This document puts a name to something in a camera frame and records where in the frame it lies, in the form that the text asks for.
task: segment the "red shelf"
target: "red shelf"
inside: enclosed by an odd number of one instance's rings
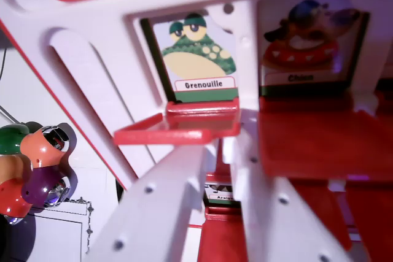
[[[198,262],[248,261],[240,209],[206,208]]]
[[[114,134],[121,144],[208,144],[240,132],[238,100],[194,104],[168,103],[166,115],[156,114]]]
[[[261,159],[272,176],[393,180],[393,138],[350,110],[262,111]]]
[[[291,180],[291,183],[343,248],[350,250],[352,242],[348,229],[336,196],[327,187],[327,181]]]
[[[393,187],[347,185],[347,200],[372,262],[393,256]]]

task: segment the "black wire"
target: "black wire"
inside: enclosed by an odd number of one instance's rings
[[[6,53],[7,53],[7,49],[4,49],[4,53],[2,54],[2,63],[1,63],[1,70],[0,70],[0,80],[2,77],[2,72],[4,70],[4,63],[6,62]]]
[[[3,71],[4,71],[4,64],[6,63],[6,53],[7,53],[7,49],[5,48],[5,49],[4,49],[4,53],[3,53],[3,55],[2,55],[2,63],[1,63],[1,70],[0,70],[0,80],[1,80],[1,77],[2,77],[2,73],[3,73]],[[0,110],[1,110],[6,116],[8,116],[8,117],[11,119],[11,121],[14,121],[15,123],[19,123],[19,121],[18,121],[17,119],[15,119],[13,116],[11,116],[11,114],[8,113],[8,112],[6,111],[5,108],[3,108],[2,106],[0,106]]]

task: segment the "frog card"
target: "frog card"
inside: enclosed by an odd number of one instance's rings
[[[260,0],[260,84],[349,77],[361,12],[350,0]]]
[[[238,96],[235,38],[203,12],[150,19],[177,101]]]
[[[233,199],[232,185],[230,183],[206,182],[204,185],[205,205],[239,205],[238,201]]]

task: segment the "green toy piece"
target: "green toy piece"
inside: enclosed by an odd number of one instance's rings
[[[29,128],[22,124],[11,124],[0,128],[0,155],[20,153],[20,143],[29,134]]]

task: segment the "frog's eye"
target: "frog's eye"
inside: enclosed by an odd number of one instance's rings
[[[191,13],[184,20],[184,34],[192,41],[199,41],[206,35],[206,21],[197,14]]]
[[[191,29],[191,31],[193,31],[193,32],[198,32],[198,30],[199,30],[199,25],[194,25],[194,24],[192,24],[192,25],[190,25],[190,29]]]
[[[173,41],[178,41],[183,36],[183,24],[179,21],[169,27],[169,35]]]
[[[183,35],[183,30],[177,30],[174,32],[177,37],[181,37]]]

